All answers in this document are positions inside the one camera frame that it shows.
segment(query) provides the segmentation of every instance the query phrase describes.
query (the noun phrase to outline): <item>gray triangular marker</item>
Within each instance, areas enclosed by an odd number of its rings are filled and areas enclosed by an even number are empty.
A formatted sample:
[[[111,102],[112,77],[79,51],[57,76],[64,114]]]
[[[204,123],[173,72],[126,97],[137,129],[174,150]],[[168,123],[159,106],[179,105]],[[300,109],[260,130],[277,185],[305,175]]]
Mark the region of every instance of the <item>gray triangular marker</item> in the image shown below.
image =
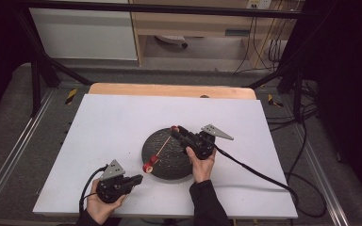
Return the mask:
[[[222,138],[234,140],[233,137],[227,135],[225,132],[221,131],[219,128],[217,128],[216,126],[214,126],[212,124],[202,127],[202,130],[214,137],[222,137]]]
[[[109,178],[117,177],[125,174],[125,170],[120,166],[120,163],[116,159],[111,161],[110,165],[107,166],[107,169],[102,174],[100,181],[107,180]]]

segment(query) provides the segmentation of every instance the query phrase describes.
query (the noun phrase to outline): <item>textured sphere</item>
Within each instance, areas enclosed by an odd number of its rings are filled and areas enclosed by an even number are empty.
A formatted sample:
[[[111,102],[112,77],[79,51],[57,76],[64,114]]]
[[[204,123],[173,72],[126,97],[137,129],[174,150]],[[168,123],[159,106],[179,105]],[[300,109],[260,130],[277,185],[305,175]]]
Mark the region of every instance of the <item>textured sphere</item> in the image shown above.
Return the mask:
[[[150,135],[142,147],[142,165],[157,154],[170,135],[170,128],[161,129]],[[177,140],[170,138],[153,165],[152,174],[163,180],[178,180],[192,174],[192,164]]]

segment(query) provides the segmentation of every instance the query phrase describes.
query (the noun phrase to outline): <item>wooden board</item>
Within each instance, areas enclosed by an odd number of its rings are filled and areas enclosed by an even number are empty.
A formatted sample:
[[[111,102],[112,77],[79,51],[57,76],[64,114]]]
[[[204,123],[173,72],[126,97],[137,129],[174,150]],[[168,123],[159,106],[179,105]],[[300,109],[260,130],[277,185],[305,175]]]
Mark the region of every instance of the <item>wooden board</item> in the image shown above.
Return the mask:
[[[178,96],[255,100],[255,92],[246,88],[169,86],[143,84],[96,83],[90,87],[90,94]]]

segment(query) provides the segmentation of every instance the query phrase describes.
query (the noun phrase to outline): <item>handheld controller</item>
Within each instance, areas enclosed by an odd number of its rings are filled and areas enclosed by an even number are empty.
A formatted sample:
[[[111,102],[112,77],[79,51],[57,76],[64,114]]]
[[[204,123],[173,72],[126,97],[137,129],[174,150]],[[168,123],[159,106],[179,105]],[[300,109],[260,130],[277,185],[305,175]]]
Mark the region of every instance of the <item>handheld controller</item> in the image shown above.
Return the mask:
[[[122,166],[113,160],[100,177],[96,193],[103,202],[113,203],[122,195],[131,193],[134,186],[140,185],[143,176],[124,177]]]
[[[193,134],[180,125],[172,126],[172,137],[178,140],[185,154],[187,147],[191,147],[201,160],[208,159],[213,154],[216,138],[205,131]]]

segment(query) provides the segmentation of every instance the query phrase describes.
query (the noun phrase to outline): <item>white table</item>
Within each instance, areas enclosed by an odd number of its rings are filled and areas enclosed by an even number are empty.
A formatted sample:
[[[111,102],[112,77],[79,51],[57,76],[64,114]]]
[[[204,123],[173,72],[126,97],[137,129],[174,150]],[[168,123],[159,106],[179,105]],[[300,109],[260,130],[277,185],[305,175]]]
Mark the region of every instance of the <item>white table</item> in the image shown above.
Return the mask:
[[[192,177],[169,182],[146,174],[142,171],[140,152],[146,138],[159,129],[179,124],[199,132],[210,123],[235,138],[217,138],[220,148],[255,170],[286,183],[259,101],[87,94],[33,212],[46,216],[77,215],[78,200],[88,178],[117,159],[126,171],[125,176],[144,177],[115,216],[193,216],[189,196]],[[254,176],[220,153],[216,156],[212,181],[230,218],[297,218],[285,189]]]

